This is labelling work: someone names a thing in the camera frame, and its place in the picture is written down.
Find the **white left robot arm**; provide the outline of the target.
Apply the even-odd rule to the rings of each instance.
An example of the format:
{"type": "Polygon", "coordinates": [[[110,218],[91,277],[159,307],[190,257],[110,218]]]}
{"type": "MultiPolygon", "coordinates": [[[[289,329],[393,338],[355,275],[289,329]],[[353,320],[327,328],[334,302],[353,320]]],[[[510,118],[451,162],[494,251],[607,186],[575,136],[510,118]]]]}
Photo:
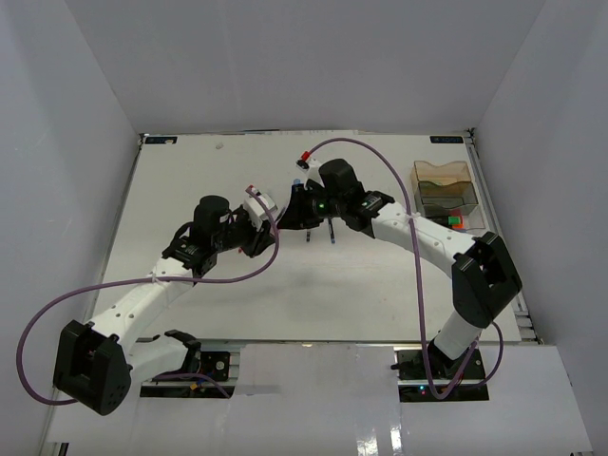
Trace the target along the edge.
{"type": "Polygon", "coordinates": [[[200,199],[192,220],[178,229],[144,280],[109,309],[61,331],[53,385],[105,416],[124,400],[132,383],[156,377],[189,379],[200,370],[200,342],[168,330],[141,344],[143,332],[206,274],[221,253],[240,250],[257,257],[277,246],[276,204],[254,187],[237,209],[227,199],[200,199]]]}

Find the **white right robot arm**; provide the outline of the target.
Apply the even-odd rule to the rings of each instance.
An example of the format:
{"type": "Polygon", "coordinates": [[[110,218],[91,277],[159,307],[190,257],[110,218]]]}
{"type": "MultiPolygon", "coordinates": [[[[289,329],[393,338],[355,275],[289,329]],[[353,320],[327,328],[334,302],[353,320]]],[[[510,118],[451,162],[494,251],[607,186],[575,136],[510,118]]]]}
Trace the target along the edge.
{"type": "Polygon", "coordinates": [[[450,278],[454,310],[429,344],[428,364],[436,376],[453,377],[474,339],[522,290],[504,240],[492,232],[480,237],[456,232],[408,214],[393,197],[365,189],[343,159],[300,159],[296,165],[306,179],[293,186],[280,229],[306,230],[341,219],[354,232],[419,255],[450,278]]]}

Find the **blue gel pen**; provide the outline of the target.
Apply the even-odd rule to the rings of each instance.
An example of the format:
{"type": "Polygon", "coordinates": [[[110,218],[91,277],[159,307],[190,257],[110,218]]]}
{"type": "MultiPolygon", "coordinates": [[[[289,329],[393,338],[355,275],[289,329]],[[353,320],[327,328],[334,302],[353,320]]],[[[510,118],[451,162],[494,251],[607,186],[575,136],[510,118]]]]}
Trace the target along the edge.
{"type": "Polygon", "coordinates": [[[333,223],[332,218],[328,219],[328,226],[329,226],[329,231],[330,231],[331,243],[332,243],[332,245],[335,245],[336,244],[336,235],[335,235],[334,223],[333,223]]]}

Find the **transparent tiered organizer container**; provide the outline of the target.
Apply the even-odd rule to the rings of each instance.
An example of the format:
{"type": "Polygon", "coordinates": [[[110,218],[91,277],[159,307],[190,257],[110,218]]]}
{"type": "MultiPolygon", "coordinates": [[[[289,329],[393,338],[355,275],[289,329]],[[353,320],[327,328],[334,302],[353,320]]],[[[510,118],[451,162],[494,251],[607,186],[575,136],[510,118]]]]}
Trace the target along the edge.
{"type": "Polygon", "coordinates": [[[439,223],[439,217],[459,216],[463,219],[466,232],[487,228],[484,210],[466,161],[444,164],[416,161],[410,179],[416,211],[427,219],[439,223]]]}

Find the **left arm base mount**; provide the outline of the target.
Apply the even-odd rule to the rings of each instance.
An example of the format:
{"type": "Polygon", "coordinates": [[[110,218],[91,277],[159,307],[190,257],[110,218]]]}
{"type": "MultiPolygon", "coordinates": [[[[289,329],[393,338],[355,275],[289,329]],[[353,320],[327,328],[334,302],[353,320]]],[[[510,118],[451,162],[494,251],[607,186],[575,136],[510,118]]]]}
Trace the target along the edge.
{"type": "Polygon", "coordinates": [[[143,383],[142,398],[229,399],[239,374],[239,355],[229,351],[203,351],[194,374],[175,375],[143,383]]]}

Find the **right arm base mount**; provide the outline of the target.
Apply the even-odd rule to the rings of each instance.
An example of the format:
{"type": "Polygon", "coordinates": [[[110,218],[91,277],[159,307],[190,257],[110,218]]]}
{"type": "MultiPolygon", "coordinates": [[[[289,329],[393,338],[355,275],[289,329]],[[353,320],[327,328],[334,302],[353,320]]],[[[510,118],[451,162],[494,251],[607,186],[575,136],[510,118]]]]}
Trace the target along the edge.
{"type": "MultiPolygon", "coordinates": [[[[460,363],[465,359],[463,354],[453,365],[446,368],[433,356],[429,358],[433,383],[438,393],[443,393],[455,376],[460,363]]],[[[420,349],[406,349],[395,352],[395,361],[390,366],[398,378],[398,390],[401,403],[437,403],[438,399],[431,394],[426,376],[423,355],[420,349]]],[[[450,395],[443,402],[486,402],[490,399],[486,385],[476,384],[486,379],[483,359],[478,349],[458,376],[450,395]]]]}

